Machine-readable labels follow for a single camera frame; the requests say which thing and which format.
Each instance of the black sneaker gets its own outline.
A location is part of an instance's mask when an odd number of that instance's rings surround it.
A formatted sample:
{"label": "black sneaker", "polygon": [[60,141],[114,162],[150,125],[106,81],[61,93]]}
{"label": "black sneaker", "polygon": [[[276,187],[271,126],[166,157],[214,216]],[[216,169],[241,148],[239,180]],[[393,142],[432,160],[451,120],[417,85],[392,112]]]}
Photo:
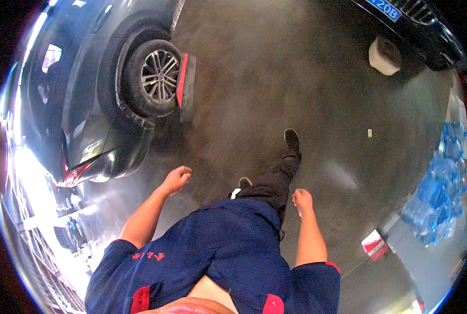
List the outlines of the black sneaker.
{"label": "black sneaker", "polygon": [[252,185],[252,182],[251,180],[249,180],[248,177],[242,177],[240,178],[240,180],[238,181],[238,186],[240,187],[241,190],[249,187]]}
{"label": "black sneaker", "polygon": [[296,131],[289,128],[284,131],[284,141],[286,142],[289,150],[295,151],[298,156],[301,156],[300,154],[300,139],[298,138],[298,134],[296,134]]}

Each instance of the lip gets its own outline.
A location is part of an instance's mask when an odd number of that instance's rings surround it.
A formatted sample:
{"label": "lip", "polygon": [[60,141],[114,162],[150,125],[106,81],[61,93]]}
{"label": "lip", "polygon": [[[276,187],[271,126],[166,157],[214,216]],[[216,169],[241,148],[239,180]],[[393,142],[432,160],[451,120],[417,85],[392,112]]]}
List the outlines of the lip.
{"label": "lip", "polygon": [[180,303],[166,309],[164,313],[173,314],[217,314],[210,307],[195,303]]}

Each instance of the license plate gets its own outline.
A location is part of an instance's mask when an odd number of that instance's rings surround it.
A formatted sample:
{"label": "license plate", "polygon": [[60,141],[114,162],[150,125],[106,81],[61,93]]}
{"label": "license plate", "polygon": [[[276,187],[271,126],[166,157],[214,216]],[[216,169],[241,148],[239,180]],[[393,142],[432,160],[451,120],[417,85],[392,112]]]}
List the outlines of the license plate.
{"label": "license plate", "polygon": [[371,3],[375,8],[380,10],[383,14],[385,14],[389,19],[393,22],[397,22],[397,20],[401,17],[402,13],[396,7],[392,5],[392,3],[385,1],[385,0],[367,0]]}

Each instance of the man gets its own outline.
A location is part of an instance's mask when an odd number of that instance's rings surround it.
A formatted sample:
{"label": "man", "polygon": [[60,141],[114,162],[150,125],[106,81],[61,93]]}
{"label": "man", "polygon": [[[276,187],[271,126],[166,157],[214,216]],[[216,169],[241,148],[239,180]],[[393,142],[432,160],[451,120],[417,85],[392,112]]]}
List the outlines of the man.
{"label": "man", "polygon": [[106,248],[87,288],[87,312],[336,313],[340,275],[327,262],[306,190],[293,194],[301,217],[296,267],[280,255],[289,184],[301,160],[296,132],[284,137],[287,154],[258,183],[244,182],[235,199],[197,210],[151,241],[165,200],[192,175],[185,166],[171,171]]}

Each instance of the hand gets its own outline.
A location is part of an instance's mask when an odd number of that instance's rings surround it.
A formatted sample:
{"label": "hand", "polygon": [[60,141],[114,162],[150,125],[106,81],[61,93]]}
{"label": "hand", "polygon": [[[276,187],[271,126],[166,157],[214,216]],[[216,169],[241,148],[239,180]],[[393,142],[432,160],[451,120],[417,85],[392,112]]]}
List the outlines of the hand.
{"label": "hand", "polygon": [[296,189],[293,194],[293,204],[298,209],[298,214],[300,217],[303,217],[302,215],[308,210],[312,212],[314,211],[312,205],[312,195],[305,189]]}
{"label": "hand", "polygon": [[183,189],[191,176],[192,169],[187,166],[176,168],[169,172],[159,189],[161,189],[167,196],[176,194]]}

